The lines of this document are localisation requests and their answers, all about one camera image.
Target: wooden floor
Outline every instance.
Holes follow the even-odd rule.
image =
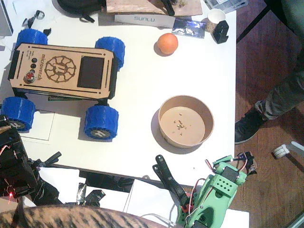
[[[250,0],[237,11],[237,35],[265,7]],[[295,66],[300,43],[296,36],[269,12],[237,45],[236,121]],[[304,145],[304,104],[269,121],[249,142],[235,146],[235,154],[251,151],[258,174],[249,176],[230,208],[250,212],[250,228],[283,228],[304,210],[304,159],[275,160],[271,152],[281,144]]]

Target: blue wheel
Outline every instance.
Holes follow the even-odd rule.
[[[96,105],[88,108],[85,118],[85,134],[94,139],[115,138],[118,128],[118,111],[108,106]]]
[[[10,125],[20,132],[32,128],[36,107],[33,102],[21,97],[8,97],[2,103],[1,115],[8,117]]]
[[[28,43],[28,44],[48,44],[48,38],[46,34],[40,32],[35,29],[24,29],[20,31],[18,34],[16,47],[18,47],[21,43]]]
[[[112,51],[118,61],[118,70],[124,65],[124,43],[115,37],[102,37],[95,43],[95,48],[102,48]]]

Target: orange ball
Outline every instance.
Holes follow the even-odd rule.
[[[169,55],[172,54],[178,47],[179,42],[177,37],[172,33],[163,34],[157,41],[157,46],[162,53]]]

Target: black bag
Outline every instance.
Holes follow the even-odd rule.
[[[89,15],[106,6],[106,0],[57,0],[59,6],[66,12],[78,15],[90,22],[95,20]]]

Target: white table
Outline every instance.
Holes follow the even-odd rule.
[[[1,101],[13,96],[6,80],[8,71],[3,71],[10,62],[10,49],[25,14],[30,18],[37,10],[24,10],[22,15],[16,16],[12,0],[5,2],[14,34],[0,40],[0,45],[6,46],[5,51],[0,52]],[[66,17],[50,5],[48,9],[40,9],[45,11],[45,19],[35,21],[33,25],[41,31],[52,28],[49,44],[94,47],[95,41],[103,36],[117,37],[125,43],[125,64],[118,72],[116,95],[109,100],[110,106],[119,112],[118,135],[106,143],[85,137],[86,109],[94,102],[49,103],[45,96],[29,95],[37,109],[45,111],[36,112],[33,128],[22,134],[30,158],[45,160],[61,151],[59,165],[135,178],[148,175],[150,179],[158,180],[152,165],[155,156],[162,154],[176,181],[193,186],[198,178],[209,174],[205,159],[212,162],[234,153],[236,12],[227,14],[230,28],[226,43],[217,45],[210,34],[206,34],[205,39],[178,36],[179,47],[175,53],[161,57],[153,47],[159,36],[171,32],[170,29],[98,26],[97,14],[93,15],[94,24],[82,23],[79,18]],[[193,19],[206,17],[208,8],[203,2],[202,6],[204,14]],[[199,148],[177,149],[160,135],[157,111],[174,95],[195,96],[213,113],[214,131]]]

